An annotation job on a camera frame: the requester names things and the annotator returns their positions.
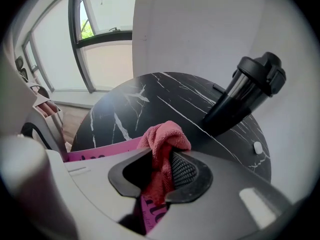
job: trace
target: black tumbler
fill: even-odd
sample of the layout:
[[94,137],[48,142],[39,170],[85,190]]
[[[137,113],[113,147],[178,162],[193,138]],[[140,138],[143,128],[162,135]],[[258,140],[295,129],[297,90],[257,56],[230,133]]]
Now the black tumbler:
[[232,81],[203,119],[203,127],[220,135],[250,115],[267,97],[277,94],[286,82],[281,60],[271,52],[252,59],[243,57]]

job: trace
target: black marble table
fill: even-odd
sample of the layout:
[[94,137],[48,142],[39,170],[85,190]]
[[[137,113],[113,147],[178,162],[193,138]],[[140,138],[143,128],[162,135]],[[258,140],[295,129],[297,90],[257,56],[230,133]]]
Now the black marble table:
[[[212,82],[190,74],[163,72],[136,77],[94,105],[80,125],[71,151],[131,140],[149,127],[171,120],[182,128],[193,150],[242,164],[270,181],[268,146],[252,115],[217,137],[201,127],[202,118],[221,94]],[[262,154],[255,153],[254,142],[262,144]]]

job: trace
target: window glass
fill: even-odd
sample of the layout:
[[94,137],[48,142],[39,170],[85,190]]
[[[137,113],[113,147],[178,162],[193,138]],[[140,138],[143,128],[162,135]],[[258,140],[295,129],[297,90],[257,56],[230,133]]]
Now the window glass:
[[33,31],[37,55],[55,90],[87,90],[71,46],[68,0],[61,0]]
[[94,44],[81,52],[98,90],[110,90],[133,78],[132,41]]
[[31,65],[31,69],[32,69],[32,70],[35,69],[35,68],[37,67],[37,63],[36,63],[34,54],[33,54],[33,52],[32,52],[30,42],[28,42],[28,43],[26,44],[25,52],[26,52],[26,55],[27,55],[27,58],[26,58],[26,59],[29,61],[30,65]]
[[118,30],[132,30],[135,1],[83,0],[93,32],[98,35]]
[[81,39],[86,39],[94,36],[94,33],[90,25],[90,21],[88,20],[83,0],[80,3],[80,29]]

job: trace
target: pink packaging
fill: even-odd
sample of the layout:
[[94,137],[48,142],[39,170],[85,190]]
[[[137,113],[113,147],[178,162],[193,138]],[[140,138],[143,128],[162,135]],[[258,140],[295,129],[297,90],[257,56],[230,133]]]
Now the pink packaging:
[[101,147],[92,148],[92,149],[70,152],[68,153],[68,156],[69,156],[68,162],[104,158],[104,157],[109,157],[109,156],[121,154],[128,151],[136,150],[141,138],[142,137],[138,137],[131,140],[119,142],[116,144],[111,144],[108,146],[101,146]]
[[156,206],[150,197],[145,194],[141,195],[140,201],[145,231],[148,234],[166,214],[168,209],[165,203]]

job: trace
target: pink towel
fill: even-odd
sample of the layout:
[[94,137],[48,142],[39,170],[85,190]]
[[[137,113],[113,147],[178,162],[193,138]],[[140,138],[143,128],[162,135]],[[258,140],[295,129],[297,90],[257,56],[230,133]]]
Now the pink towel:
[[151,182],[142,193],[150,196],[155,205],[159,205],[165,201],[166,194],[174,190],[169,161],[172,148],[190,150],[191,144],[179,125],[167,121],[150,127],[144,133],[138,148],[145,147],[152,149],[153,171]]

